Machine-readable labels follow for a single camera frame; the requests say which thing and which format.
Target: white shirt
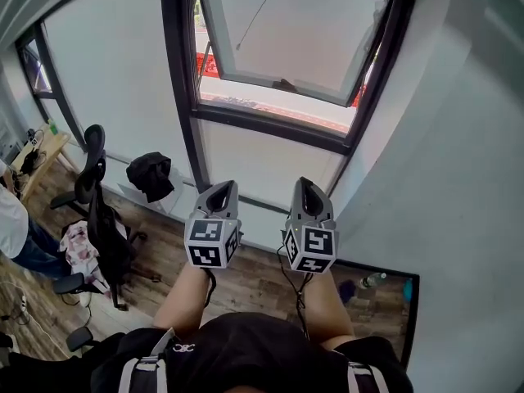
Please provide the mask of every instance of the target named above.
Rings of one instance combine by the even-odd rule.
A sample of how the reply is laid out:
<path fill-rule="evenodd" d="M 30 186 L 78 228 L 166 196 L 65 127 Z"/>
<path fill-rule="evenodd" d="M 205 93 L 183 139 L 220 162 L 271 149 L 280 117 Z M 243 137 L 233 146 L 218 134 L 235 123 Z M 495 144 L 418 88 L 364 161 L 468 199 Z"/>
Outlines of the white shirt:
<path fill-rule="evenodd" d="M 0 176 L 7 166 L 0 160 Z M 0 251 L 8 258 L 16 258 L 24 247 L 29 227 L 27 210 L 20 201 L 0 184 Z"/>

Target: forearm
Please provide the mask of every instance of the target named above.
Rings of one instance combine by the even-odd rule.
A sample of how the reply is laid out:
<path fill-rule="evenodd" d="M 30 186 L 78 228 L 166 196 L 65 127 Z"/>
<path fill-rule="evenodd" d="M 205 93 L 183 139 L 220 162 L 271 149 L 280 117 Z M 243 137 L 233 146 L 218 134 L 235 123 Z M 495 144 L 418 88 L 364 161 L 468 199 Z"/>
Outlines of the forearm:
<path fill-rule="evenodd" d="M 305 286 L 304 303 L 305 323 L 312 341 L 321 343 L 355 335 L 330 271 L 313 276 Z"/>
<path fill-rule="evenodd" d="M 164 304 L 156 312 L 153 326 L 173 328 L 185 337 L 200 327 L 206 302 L 209 277 L 203 269 L 185 264 Z"/>
<path fill-rule="evenodd" d="M 7 168 L 6 172 L 3 174 L 3 180 L 6 183 L 7 190 L 9 192 L 15 193 L 15 185 L 13 183 L 13 177 L 9 168 Z"/>

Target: black office chair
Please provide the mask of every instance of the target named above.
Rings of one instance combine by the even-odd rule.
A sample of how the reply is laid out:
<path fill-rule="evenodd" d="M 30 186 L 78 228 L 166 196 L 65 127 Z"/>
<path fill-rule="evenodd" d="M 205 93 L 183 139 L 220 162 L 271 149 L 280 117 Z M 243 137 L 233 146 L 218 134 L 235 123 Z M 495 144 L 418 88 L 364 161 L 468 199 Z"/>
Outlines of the black office chair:
<path fill-rule="evenodd" d="M 79 331 L 89 332 L 86 327 L 76 332 Z M 72 357 L 64 361 L 43 361 L 11 352 L 9 367 L 0 369 L 0 391 L 89 393 L 92 372 L 116 353 L 123 336 L 123 333 L 116 333 L 102 342 L 96 342 L 91 335 L 91 341 L 84 343 L 91 345 L 91 350 L 82 354 L 82 358 Z"/>
<path fill-rule="evenodd" d="M 92 125 L 86 129 L 84 138 L 88 146 L 88 159 L 84 170 L 76 179 L 75 190 L 54 198 L 50 207 L 55 210 L 61 206 L 69 206 L 87 218 L 88 238 L 98 250 L 98 265 L 111 288 L 113 305 L 117 309 L 127 310 L 127 305 L 118 302 L 118 287 L 123 283 L 123 276 L 133 272 L 153 282 L 160 281 L 160 277 L 131 269 L 131 262 L 137 255 L 133 242 L 137 237 L 146 240 L 147 235 L 142 232 L 131 234 L 130 228 L 126 227 L 127 237 L 122 236 L 116 227 L 116 221 L 121 222 L 119 214 L 104 203 L 100 184 L 106 173 L 104 128 L 101 125 Z M 89 210 L 86 211 L 78 203 L 88 204 Z M 81 273 L 56 280 L 53 283 L 53 290 L 56 294 L 99 292 L 94 286 L 84 283 L 84 276 Z"/>

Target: desk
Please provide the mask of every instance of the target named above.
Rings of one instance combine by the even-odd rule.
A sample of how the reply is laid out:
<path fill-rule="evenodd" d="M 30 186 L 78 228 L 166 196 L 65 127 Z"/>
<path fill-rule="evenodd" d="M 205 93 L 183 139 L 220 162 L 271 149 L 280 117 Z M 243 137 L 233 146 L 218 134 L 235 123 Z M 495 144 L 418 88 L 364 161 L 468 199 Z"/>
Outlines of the desk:
<path fill-rule="evenodd" d="M 20 196 L 20 201 L 25 203 L 27 199 L 31 196 L 34 189 L 38 186 L 40 179 L 47 173 L 52 162 L 55 161 L 59 154 L 62 154 L 67 162 L 71 165 L 73 170 L 78 173 L 78 169 L 75 164 L 71 161 L 69 156 L 62 150 L 65 144 L 69 141 L 70 135 L 66 133 L 59 132 L 57 135 L 53 135 L 49 129 L 49 125 L 44 125 L 41 130 L 43 131 L 43 141 L 40 146 L 40 152 L 46 152 L 46 160 L 29 176 L 27 184 L 24 186 L 24 190 Z M 36 138 L 38 144 L 41 141 L 42 133 L 37 133 Z M 22 149 L 20 154 L 13 160 L 11 163 L 11 168 L 20 171 L 20 168 L 24 164 L 25 157 L 33 150 L 34 146 L 28 142 L 25 144 L 25 147 Z"/>

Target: white cable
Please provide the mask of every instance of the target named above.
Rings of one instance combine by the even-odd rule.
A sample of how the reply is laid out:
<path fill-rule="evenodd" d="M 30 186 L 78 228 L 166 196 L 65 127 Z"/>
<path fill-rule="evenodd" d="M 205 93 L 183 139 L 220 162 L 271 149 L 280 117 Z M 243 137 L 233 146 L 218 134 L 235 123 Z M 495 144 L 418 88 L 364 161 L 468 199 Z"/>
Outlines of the white cable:
<path fill-rule="evenodd" d="M 9 281 L 0 281 L 0 284 L 9 284 L 9 285 L 12 285 L 13 287 L 16 287 L 18 288 L 20 291 L 22 291 L 22 295 L 25 297 L 25 291 L 22 287 L 19 287 L 17 286 L 16 284 L 12 283 L 12 282 L 9 282 Z M 49 340 L 52 342 L 52 344 L 58 348 L 58 350 L 66 357 L 66 358 L 69 358 L 69 355 L 66 354 L 63 349 L 51 338 L 51 335 L 49 335 L 49 333 L 47 333 L 46 331 L 43 330 L 42 326 L 40 326 L 40 323 L 37 322 L 36 318 L 34 318 L 30 313 L 29 311 L 27 312 L 27 314 L 29 315 L 29 319 L 33 319 L 33 321 L 38 325 L 38 327 L 40 328 L 40 330 L 42 332 L 44 332 L 48 337 L 49 337 Z"/>

